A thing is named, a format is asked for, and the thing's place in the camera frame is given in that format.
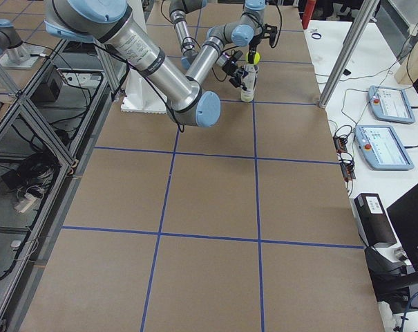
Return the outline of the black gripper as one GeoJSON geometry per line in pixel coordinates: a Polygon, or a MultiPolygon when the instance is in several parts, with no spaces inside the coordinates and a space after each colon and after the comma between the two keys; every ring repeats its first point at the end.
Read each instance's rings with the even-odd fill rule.
{"type": "Polygon", "coordinates": [[[228,58],[222,65],[222,70],[230,77],[229,82],[235,88],[245,89],[246,85],[243,82],[243,77],[247,74],[247,71],[243,67],[238,67],[237,61],[235,57],[228,58]]]}
{"type": "Polygon", "coordinates": [[[249,63],[249,64],[257,64],[258,63],[257,48],[258,48],[259,44],[260,44],[260,35],[255,35],[249,43],[249,50],[247,52],[247,63],[249,63]]]}

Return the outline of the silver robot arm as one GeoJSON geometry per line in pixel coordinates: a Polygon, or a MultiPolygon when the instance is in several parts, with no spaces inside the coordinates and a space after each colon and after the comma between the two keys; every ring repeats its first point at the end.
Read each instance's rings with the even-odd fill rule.
{"type": "Polygon", "coordinates": [[[167,113],[176,124],[211,127],[220,117],[218,95],[201,84],[228,44],[249,45],[261,31],[264,1],[246,1],[238,21],[215,26],[186,73],[175,66],[133,17],[127,1],[45,1],[49,34],[67,40],[111,45],[165,96],[167,113]]]}
{"type": "Polygon", "coordinates": [[[211,28],[200,50],[196,50],[198,43],[189,33],[186,15],[204,8],[206,4],[206,1],[170,2],[169,18],[180,42],[182,65],[187,69],[186,76],[202,84],[212,67],[217,64],[231,77],[230,82],[235,87],[244,89],[243,70],[236,65],[238,58],[227,54],[227,46],[247,46],[254,37],[257,27],[254,20],[259,16],[245,6],[238,21],[211,28]]]}

